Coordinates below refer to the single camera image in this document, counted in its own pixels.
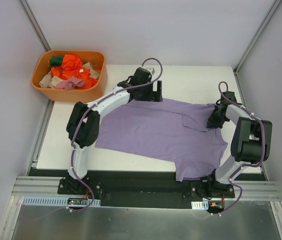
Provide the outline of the purple t shirt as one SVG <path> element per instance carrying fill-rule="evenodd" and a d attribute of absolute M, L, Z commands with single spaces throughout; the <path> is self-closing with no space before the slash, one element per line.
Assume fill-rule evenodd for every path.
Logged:
<path fill-rule="evenodd" d="M 132 101 L 103 117 L 96 147 L 173 162 L 179 182 L 206 177 L 220 166 L 228 145 L 220 129 L 207 127 L 214 107 Z"/>

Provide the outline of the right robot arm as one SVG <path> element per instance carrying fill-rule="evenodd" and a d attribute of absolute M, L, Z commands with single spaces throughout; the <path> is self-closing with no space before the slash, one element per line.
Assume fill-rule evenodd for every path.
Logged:
<path fill-rule="evenodd" d="M 233 180 L 247 167 L 257 168 L 269 157 L 272 123 L 260 120 L 237 103 L 231 91 L 221 93 L 207 121 L 209 129 L 220 129 L 233 122 L 235 131 L 230 145 L 230 157 L 207 177 L 208 198 L 232 195 Z"/>

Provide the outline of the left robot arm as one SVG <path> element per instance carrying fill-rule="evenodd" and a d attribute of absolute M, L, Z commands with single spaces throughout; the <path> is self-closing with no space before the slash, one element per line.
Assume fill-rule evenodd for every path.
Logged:
<path fill-rule="evenodd" d="M 149 69 L 138 67 L 135 73 L 119 82 L 105 96 L 89 103 L 77 102 L 71 112 L 66 131 L 71 141 L 70 167 L 61 179 L 58 193 L 81 195 L 91 191 L 87 187 L 87 155 L 99 136 L 103 117 L 131 101 L 161 102 L 162 81 L 152 79 Z"/>

